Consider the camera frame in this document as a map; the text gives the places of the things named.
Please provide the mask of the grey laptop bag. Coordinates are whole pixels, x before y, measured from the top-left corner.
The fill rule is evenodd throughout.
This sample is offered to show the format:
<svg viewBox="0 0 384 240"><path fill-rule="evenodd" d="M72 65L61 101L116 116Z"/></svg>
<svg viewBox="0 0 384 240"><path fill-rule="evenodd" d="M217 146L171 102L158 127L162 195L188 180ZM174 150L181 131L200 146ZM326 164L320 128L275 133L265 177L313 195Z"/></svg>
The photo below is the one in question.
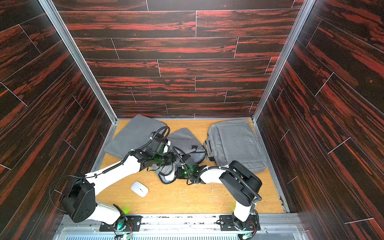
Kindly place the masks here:
<svg viewBox="0 0 384 240"><path fill-rule="evenodd" d="M186 154L189 154L195 164L200 164L206 157L206 149L187 128L182 128L171 133L167 139L171 142L172 147L175 146ZM177 156L175 156L175 158L176 161L170 166L157 167L156 165L152 165L152 167L155 168L156 175L165 185L171 184L177 179L176 171L177 168L181 166L181 163Z"/></svg>
<svg viewBox="0 0 384 240"><path fill-rule="evenodd" d="M142 115L136 115L111 140L105 147L105 151L122 160L129 151L143 146L158 129L164 126L166 126L166 124L160 121Z"/></svg>
<svg viewBox="0 0 384 240"><path fill-rule="evenodd" d="M218 122L210 126L204 142L210 161L217 166L237 161L257 175L268 163L251 125L245 120Z"/></svg>

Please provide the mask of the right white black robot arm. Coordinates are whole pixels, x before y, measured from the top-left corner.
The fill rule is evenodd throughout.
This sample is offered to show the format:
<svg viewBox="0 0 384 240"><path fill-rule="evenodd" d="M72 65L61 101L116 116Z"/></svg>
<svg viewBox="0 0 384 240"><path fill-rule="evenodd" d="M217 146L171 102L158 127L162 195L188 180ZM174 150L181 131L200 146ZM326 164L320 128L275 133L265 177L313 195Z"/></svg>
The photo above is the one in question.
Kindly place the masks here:
<svg viewBox="0 0 384 240"><path fill-rule="evenodd" d="M257 202L262 181L238 161L226 166L200 166L187 154L179 156L181 161L180 178L187 180L188 185L222 184L236 200L232 214L234 225L244 229Z"/></svg>

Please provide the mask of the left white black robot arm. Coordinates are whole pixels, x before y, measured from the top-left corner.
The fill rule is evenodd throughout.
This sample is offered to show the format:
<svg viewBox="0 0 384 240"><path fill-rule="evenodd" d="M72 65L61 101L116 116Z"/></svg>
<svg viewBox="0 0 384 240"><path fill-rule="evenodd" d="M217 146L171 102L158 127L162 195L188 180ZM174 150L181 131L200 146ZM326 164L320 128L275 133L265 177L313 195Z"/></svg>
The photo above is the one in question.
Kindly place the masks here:
<svg viewBox="0 0 384 240"><path fill-rule="evenodd" d="M152 166L170 166L175 162L171 143L167 139L170 128L159 128L147 143L128 151L123 159L101 170L85 175L73 175L74 181L65 189L56 208L68 215L74 223L94 220L121 232L128 224L127 215L117 205L106 205L96 196L114 183Z"/></svg>

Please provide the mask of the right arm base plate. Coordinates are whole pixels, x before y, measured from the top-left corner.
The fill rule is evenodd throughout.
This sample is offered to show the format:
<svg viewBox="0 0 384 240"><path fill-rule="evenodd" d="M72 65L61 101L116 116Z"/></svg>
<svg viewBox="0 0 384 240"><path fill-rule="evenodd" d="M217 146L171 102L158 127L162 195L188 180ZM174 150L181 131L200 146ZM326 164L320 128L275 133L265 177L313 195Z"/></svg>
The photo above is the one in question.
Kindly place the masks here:
<svg viewBox="0 0 384 240"><path fill-rule="evenodd" d="M259 223L258 215L249 215L248 218L242 222L232 215L220 215L216 224L220 226L221 231L260 231L261 226Z"/></svg>

